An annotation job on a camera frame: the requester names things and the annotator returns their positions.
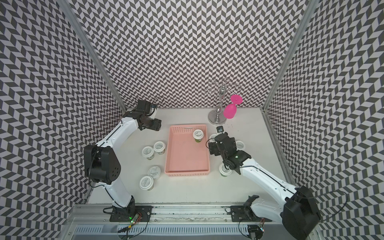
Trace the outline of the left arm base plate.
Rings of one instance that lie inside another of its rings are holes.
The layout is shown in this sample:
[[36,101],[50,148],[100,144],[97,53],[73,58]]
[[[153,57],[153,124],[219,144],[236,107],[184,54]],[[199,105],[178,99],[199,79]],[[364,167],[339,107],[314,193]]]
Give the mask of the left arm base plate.
[[134,219],[136,214],[140,217],[141,223],[147,223],[150,221],[152,215],[153,206],[137,206],[133,208],[112,208],[110,215],[110,222],[128,223]]

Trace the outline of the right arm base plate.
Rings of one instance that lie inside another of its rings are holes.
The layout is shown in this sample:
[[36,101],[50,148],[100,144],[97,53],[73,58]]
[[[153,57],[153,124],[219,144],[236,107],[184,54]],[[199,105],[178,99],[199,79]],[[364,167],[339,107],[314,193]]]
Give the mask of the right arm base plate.
[[229,214],[234,223],[260,222],[262,220],[262,218],[257,217],[252,210],[247,209],[245,206],[230,206]]

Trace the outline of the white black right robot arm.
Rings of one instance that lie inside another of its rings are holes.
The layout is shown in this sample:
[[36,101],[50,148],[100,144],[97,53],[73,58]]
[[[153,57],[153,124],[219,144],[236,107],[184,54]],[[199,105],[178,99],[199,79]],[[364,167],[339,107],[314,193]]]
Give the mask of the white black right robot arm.
[[221,156],[226,168],[255,182],[274,202],[250,197],[246,206],[259,218],[282,224],[296,240],[305,240],[322,220],[315,197],[305,186],[296,187],[262,167],[251,155],[238,150],[227,133],[208,140],[211,155]]

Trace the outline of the green yogurt cup white lid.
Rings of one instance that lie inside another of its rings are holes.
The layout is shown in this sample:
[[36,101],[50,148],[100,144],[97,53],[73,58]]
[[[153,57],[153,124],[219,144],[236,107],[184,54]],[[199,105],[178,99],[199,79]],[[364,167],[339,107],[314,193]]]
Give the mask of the green yogurt cup white lid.
[[200,129],[196,129],[193,132],[193,137],[195,139],[195,142],[200,143],[204,138],[204,131]]

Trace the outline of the pink perforated plastic basket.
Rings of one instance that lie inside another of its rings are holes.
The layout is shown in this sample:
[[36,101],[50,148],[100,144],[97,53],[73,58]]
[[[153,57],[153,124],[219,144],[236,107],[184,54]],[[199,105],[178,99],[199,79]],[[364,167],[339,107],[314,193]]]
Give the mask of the pink perforated plastic basket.
[[[200,143],[195,142],[193,132],[204,131]],[[165,174],[170,177],[205,176],[210,173],[210,152],[206,147],[208,140],[207,125],[170,126],[165,163]]]

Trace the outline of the red label yogurt cup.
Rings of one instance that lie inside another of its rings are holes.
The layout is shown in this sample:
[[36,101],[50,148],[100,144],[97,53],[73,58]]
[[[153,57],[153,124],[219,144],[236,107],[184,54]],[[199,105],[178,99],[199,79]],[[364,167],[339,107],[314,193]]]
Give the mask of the red label yogurt cup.
[[236,147],[238,151],[244,151],[246,149],[246,144],[243,141],[237,140]]

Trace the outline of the white lid yogurt cup right-near-basket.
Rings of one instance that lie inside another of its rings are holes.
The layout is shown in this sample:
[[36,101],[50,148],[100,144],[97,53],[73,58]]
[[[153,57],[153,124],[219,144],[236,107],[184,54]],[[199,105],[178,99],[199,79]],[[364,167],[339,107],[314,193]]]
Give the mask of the white lid yogurt cup right-near-basket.
[[209,137],[209,143],[214,143],[215,142],[215,137],[217,136],[218,134],[211,134],[210,137]]

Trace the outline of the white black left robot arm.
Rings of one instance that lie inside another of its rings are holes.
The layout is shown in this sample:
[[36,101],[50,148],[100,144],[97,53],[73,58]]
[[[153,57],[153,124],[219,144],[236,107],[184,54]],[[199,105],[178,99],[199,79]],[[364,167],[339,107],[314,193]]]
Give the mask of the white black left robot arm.
[[128,112],[118,125],[102,140],[84,147],[86,178],[96,187],[103,187],[113,206],[128,210],[134,197],[128,193],[120,174],[122,167],[115,153],[136,130],[159,131],[162,121],[144,113]]

